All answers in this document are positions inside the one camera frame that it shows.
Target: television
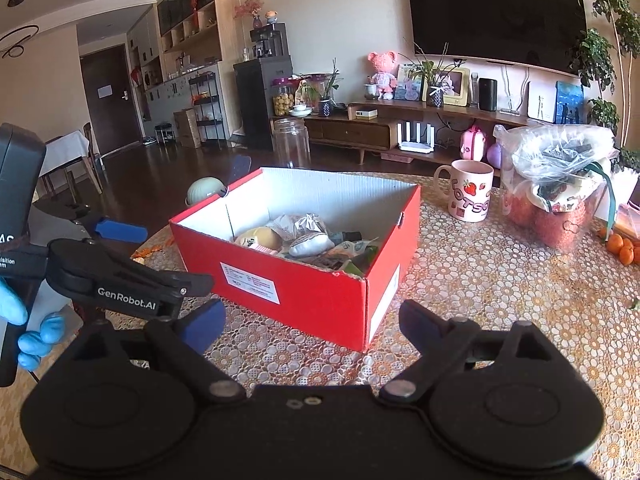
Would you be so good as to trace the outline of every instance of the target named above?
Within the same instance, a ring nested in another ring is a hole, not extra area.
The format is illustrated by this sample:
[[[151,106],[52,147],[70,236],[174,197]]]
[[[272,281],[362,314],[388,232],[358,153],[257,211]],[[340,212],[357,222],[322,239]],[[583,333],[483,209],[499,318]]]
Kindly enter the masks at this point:
[[[409,0],[425,54],[478,58],[570,73],[586,30],[583,0]]]

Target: pink bag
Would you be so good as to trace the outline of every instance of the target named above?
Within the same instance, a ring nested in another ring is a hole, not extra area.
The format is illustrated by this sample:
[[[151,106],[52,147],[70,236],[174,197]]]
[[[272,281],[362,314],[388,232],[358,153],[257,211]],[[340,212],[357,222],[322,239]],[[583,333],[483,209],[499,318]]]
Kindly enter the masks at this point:
[[[484,132],[473,125],[460,137],[460,157],[466,160],[482,160],[486,147]]]

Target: black speaker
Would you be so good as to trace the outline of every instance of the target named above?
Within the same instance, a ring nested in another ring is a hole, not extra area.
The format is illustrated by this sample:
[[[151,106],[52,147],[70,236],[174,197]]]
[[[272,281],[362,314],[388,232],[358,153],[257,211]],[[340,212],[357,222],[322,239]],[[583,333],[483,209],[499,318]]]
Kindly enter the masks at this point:
[[[487,112],[495,112],[498,107],[498,82],[495,79],[478,80],[478,107]]]

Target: screw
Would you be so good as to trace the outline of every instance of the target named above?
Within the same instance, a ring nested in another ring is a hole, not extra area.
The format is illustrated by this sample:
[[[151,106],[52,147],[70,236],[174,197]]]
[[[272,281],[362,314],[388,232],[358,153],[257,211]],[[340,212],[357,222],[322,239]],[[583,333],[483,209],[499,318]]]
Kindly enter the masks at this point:
[[[209,385],[209,391],[216,397],[235,397],[240,393],[240,386],[235,381],[216,381]]]
[[[291,408],[292,410],[299,410],[300,408],[302,408],[304,406],[304,404],[302,404],[301,400],[297,400],[297,399],[289,399],[287,401],[287,407]]]
[[[307,397],[305,399],[305,404],[309,406],[317,406],[318,404],[322,404],[322,399],[320,397]]]
[[[395,379],[385,384],[385,391],[394,397],[411,397],[415,393],[415,384],[404,379]]]

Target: gloved hand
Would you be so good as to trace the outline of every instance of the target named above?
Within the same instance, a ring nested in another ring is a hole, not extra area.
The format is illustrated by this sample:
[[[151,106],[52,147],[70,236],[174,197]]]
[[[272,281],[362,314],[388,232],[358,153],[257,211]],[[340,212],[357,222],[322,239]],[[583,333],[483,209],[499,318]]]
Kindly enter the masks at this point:
[[[12,325],[27,323],[27,309],[5,280],[0,278],[0,317]],[[25,332],[18,338],[18,364],[33,372],[40,359],[51,352],[53,345],[65,334],[65,319],[59,312],[48,314],[40,324],[39,332]]]

